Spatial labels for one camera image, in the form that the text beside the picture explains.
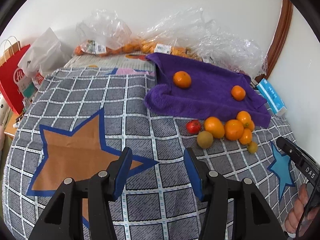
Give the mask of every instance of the blue gripper pad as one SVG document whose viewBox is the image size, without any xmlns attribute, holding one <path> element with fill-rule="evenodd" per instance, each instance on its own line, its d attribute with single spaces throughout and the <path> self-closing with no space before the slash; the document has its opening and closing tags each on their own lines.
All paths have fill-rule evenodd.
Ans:
<svg viewBox="0 0 320 240">
<path fill-rule="evenodd" d="M 112 195 L 114 199 L 117 199 L 123 191 L 124 185 L 127 181 L 131 163 L 132 163 L 132 150 L 129 148 L 119 168 L 118 174 L 115 178 L 115 190 Z"/>
<path fill-rule="evenodd" d="M 202 201 L 204 199 L 204 194 L 202 192 L 202 179 L 187 149 L 185 149 L 183 152 L 183 162 L 184 166 L 186 167 L 193 192 L 195 193 L 196 197 Z"/>
</svg>

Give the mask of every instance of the white wall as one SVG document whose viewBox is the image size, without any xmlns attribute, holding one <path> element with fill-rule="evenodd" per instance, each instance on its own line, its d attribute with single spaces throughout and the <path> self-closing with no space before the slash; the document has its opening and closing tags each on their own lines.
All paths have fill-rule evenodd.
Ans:
<svg viewBox="0 0 320 240">
<path fill-rule="evenodd" d="M 154 25 L 170 12 L 191 6 L 202 6 L 221 26 L 255 40 L 267 52 L 279 19 L 281 0 L 28 0 L 0 41 L 15 35 L 25 44 L 30 43 L 51 27 L 71 53 L 79 42 L 76 23 L 93 9 L 116 10 L 133 31 L 138 31 Z"/>
<path fill-rule="evenodd" d="M 320 163 L 320 43 L 294 8 L 288 37 L 268 79 L 286 104 L 297 144 Z"/>
</svg>

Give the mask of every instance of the checkered tablecloth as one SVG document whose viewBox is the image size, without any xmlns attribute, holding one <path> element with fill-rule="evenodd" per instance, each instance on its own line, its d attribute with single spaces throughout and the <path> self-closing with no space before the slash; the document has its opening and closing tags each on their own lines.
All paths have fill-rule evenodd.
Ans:
<svg viewBox="0 0 320 240">
<path fill-rule="evenodd" d="M 279 181 L 267 170 L 273 161 L 270 142 L 279 136 L 295 141 L 286 119 L 272 114 L 267 129 L 256 127 L 256 154 L 239 142 L 215 140 L 207 150 L 187 133 L 189 119 L 158 116 L 147 109 L 143 98 L 155 85 L 147 75 L 110 75 L 111 69 L 65 68 L 45 78 L 12 142 L 3 183 L 4 220 L 17 239 L 28 239 L 50 197 L 26 195 L 31 178 L 43 160 L 39 124 L 73 130 L 104 108 L 105 140 L 118 150 L 130 147 L 134 154 L 159 163 L 127 179 L 122 196 L 110 203 L 118 240 L 197 239 L 206 203 L 194 196 L 183 164 L 183 150 L 192 147 L 197 158 L 228 179 L 251 178 L 265 196 L 280 223 L 297 197 L 287 188 L 278 201 Z M 304 177 L 291 167 L 299 186 Z M 228 204 L 226 239 L 231 239 L 233 200 Z M 85 239 L 89 230 L 84 226 Z"/>
</svg>

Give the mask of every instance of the brown wood trim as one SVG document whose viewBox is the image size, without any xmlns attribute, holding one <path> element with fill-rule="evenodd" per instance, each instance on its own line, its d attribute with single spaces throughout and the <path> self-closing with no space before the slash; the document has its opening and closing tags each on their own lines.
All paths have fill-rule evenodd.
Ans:
<svg viewBox="0 0 320 240">
<path fill-rule="evenodd" d="M 282 0 L 281 14 L 278 22 L 278 26 L 273 38 L 272 44 L 268 51 L 268 69 L 265 75 L 260 75 L 255 78 L 259 83 L 263 78 L 268 79 L 276 62 L 283 49 L 285 40 L 287 38 L 293 12 L 293 4 L 289 0 Z"/>
</svg>

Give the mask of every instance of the yellow-green small fruit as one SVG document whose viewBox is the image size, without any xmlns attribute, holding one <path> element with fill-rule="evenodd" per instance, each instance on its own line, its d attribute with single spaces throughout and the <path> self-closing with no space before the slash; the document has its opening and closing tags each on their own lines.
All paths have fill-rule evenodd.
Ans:
<svg viewBox="0 0 320 240">
<path fill-rule="evenodd" d="M 197 136 L 197 143 L 202 149 L 209 148 L 213 143 L 213 136 L 207 131 L 202 131 Z"/>
<path fill-rule="evenodd" d="M 258 150 L 258 144 L 252 141 L 251 143 L 248 144 L 247 150 L 249 153 L 252 153 L 252 154 L 256 153 Z"/>
</svg>

